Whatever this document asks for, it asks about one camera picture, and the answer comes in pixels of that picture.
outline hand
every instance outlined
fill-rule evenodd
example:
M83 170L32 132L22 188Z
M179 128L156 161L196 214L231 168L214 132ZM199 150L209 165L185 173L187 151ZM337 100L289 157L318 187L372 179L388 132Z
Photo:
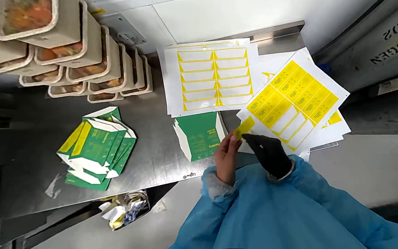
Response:
M217 177L224 183L233 186L236 181L236 153L242 140L233 136L233 131L222 140L221 145L214 152Z
M280 179L290 172L292 164L279 139L252 134L242 134L242 137L270 174Z

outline wrist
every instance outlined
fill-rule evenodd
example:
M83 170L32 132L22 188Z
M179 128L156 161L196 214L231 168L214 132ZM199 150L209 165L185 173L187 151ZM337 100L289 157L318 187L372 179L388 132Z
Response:
M236 173L234 170L227 170L227 169L223 170L223 169L217 168L216 176L223 183L230 185L230 186L234 186L234 183L236 181Z

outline yellow label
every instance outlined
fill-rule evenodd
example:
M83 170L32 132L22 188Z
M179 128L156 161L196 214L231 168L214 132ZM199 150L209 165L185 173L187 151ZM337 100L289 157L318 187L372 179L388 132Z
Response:
M294 73L288 77L286 81L279 87L279 91L286 95L307 73L301 67L297 68Z
M284 96L280 92L276 91L271 95L268 101L263 106L261 106L261 108L259 108L259 111L254 116L263 122L265 120L265 117L271 111L277 108L277 105L282 99L284 99Z
M311 84L300 94L300 96L294 101L297 107L303 109L307 102L317 91L322 87L322 84L317 80L311 82Z
M296 69L299 67L294 61L291 61L285 68L278 74L278 76L273 79L271 84L279 88L290 76L291 74L296 71Z
M72 147L72 145L76 142L79 137L79 133L81 133L82 127L84 123L80 123L79 126L72 132L72 134L67 138L64 144L59 148L60 152L67 152Z
M332 125L332 124L338 123L338 122L340 122L340 121L342 121L342 118L341 118L340 115L339 115L339 111L336 111L336 112L329 118L328 123L329 123L330 125Z
M89 122L85 122L81 134L79 135L78 141L76 141L75 148L73 149L71 156L76 156L81 153L82 147L84 146L85 140L87 139L90 129L91 129L91 124Z
M319 91L313 95L313 97L308 101L308 103L303 107L302 111L311 116L312 113L322 104L322 101L330 94L326 87L321 87Z
M263 124L270 129L279 120L279 118L290 108L291 102L288 99L282 99L279 104L263 119Z
M95 10L90 11L90 14L92 14L92 15L94 15L94 14L104 14L104 13L105 13L105 10L103 10L103 9L95 9Z
M242 134L248 133L249 130L254 126L254 120L251 116L249 116L245 121L243 121L239 127L237 127L233 135L236 136L237 140L242 139Z
M255 114L271 97L273 93L276 92L276 89L271 85L267 85L265 89L262 90L259 95L247 106L248 111L252 114Z
M331 107L339 100L334 94L330 93L326 99L319 105L319 107L313 112L312 119L319 122L326 113L331 109Z
M297 82L293 89L291 89L287 97L291 100L293 103L297 103L297 100L299 99L300 95L304 92L304 90L314 81L314 78L306 74L302 79L300 79L299 82Z

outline yellow triangle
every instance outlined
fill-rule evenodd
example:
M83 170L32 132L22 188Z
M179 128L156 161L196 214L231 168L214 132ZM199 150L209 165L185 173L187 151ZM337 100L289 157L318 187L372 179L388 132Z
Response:
M294 148L294 147L291 147L290 145L288 145L287 144L287 146L292 150L292 151L295 151L296 150L296 148Z

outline stacked food container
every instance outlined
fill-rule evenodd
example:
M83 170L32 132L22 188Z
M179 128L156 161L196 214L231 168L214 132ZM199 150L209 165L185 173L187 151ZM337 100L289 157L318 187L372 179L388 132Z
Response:
M116 43L82 0L0 0L1 73L90 103L152 92L146 57Z

